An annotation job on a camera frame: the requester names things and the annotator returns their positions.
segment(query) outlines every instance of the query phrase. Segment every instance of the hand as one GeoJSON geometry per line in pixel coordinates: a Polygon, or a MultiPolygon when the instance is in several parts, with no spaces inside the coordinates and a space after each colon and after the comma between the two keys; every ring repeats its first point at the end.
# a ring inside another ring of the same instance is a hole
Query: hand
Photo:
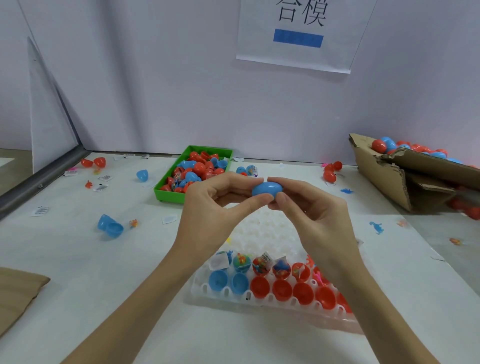
{"type": "Polygon", "coordinates": [[[343,198],[303,181],[278,177],[268,180],[283,187],[268,207],[285,213],[322,274],[337,285],[346,273],[364,267],[343,198]]]}
{"type": "Polygon", "coordinates": [[[263,181],[263,178],[226,172],[193,183],[185,196],[172,250],[180,250],[183,256],[201,266],[215,254],[240,221],[273,201],[270,194],[252,197],[252,189],[263,181]],[[238,205],[223,208],[229,203],[238,205]]]}

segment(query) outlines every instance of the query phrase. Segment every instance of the clear plastic egg carton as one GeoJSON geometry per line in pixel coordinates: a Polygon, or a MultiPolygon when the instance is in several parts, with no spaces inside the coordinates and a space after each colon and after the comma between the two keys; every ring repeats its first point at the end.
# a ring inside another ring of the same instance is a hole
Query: clear plastic egg carton
{"type": "MultiPolygon", "coordinates": [[[[225,243],[220,249],[220,251],[229,250],[233,251],[232,257],[235,257],[237,253],[240,252],[243,255],[249,256],[252,261],[264,252],[268,252],[273,259],[286,256],[290,266],[297,262],[307,262],[307,253],[303,249],[297,231],[292,223],[282,212],[272,211],[266,207],[248,216],[235,228],[230,236],[229,242],[225,243]]],[[[347,313],[345,307],[338,304],[338,302],[336,302],[332,309],[326,310],[322,304],[316,300],[315,296],[313,301],[307,305],[300,304],[294,295],[283,302],[277,300],[272,292],[273,284],[277,280],[272,270],[265,276],[269,282],[270,291],[264,298],[256,298],[250,290],[250,283],[252,279],[256,277],[252,266],[245,272],[249,282],[249,289],[243,294],[234,294],[232,290],[232,278],[236,274],[233,263],[225,269],[225,272],[228,276],[226,286],[221,291],[215,291],[209,286],[208,281],[212,271],[209,268],[208,262],[205,263],[195,273],[191,288],[192,296],[194,298],[207,297],[250,306],[278,307],[321,315],[336,320],[357,322],[354,315],[347,313]]],[[[310,276],[306,279],[305,283],[312,288],[315,295],[319,284],[313,279],[312,275],[313,269],[310,269],[310,276]]],[[[290,274],[285,281],[288,282],[292,288],[297,284],[297,280],[292,274],[290,274]]],[[[339,292],[333,284],[329,283],[327,287],[333,291],[335,297],[338,297],[339,292]]]]}

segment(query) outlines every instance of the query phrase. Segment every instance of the green plastic basket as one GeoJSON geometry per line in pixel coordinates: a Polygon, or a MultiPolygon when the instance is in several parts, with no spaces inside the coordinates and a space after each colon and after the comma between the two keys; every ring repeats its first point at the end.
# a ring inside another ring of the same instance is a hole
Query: green plastic basket
{"type": "Polygon", "coordinates": [[[175,202],[177,204],[183,204],[185,202],[185,194],[182,194],[179,192],[161,191],[159,190],[159,188],[165,184],[167,177],[172,175],[172,172],[177,167],[177,164],[179,164],[183,160],[186,160],[190,156],[191,152],[197,152],[198,154],[200,154],[203,151],[207,152],[209,155],[212,155],[215,153],[218,154],[219,160],[228,158],[228,164],[227,164],[227,167],[225,168],[225,172],[228,171],[228,169],[230,168],[230,164],[232,163],[231,159],[233,155],[233,150],[223,149],[223,148],[213,148],[211,146],[188,146],[183,151],[181,156],[178,157],[175,163],[173,163],[173,165],[168,169],[167,173],[165,173],[162,179],[154,187],[155,197],[158,201],[175,202]]]}

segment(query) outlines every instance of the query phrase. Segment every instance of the left hand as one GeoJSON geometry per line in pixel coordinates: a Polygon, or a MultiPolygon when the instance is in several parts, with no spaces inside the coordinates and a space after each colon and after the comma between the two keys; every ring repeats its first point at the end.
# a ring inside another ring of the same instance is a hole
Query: left hand
{"type": "Polygon", "coordinates": [[[244,218],[273,201],[271,194],[252,197],[263,178],[233,172],[193,183],[187,190],[172,250],[200,267],[227,240],[244,218]],[[238,203],[224,208],[229,203],[238,203]]]}

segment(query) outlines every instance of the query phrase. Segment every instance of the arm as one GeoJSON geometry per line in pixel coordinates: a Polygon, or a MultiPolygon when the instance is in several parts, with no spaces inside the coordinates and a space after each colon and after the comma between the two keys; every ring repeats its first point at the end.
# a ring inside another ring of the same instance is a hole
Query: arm
{"type": "Polygon", "coordinates": [[[309,183],[269,178],[283,186],[273,210],[282,210],[305,250],[344,295],[380,363],[438,363],[363,264],[347,203],[309,183]]]}
{"type": "Polygon", "coordinates": [[[273,200],[254,197],[263,178],[228,172],[197,182],[185,196],[175,242],[143,283],[62,364],[130,364],[163,311],[190,276],[245,217],[273,200]],[[238,205],[225,209],[231,203],[238,205]]]}

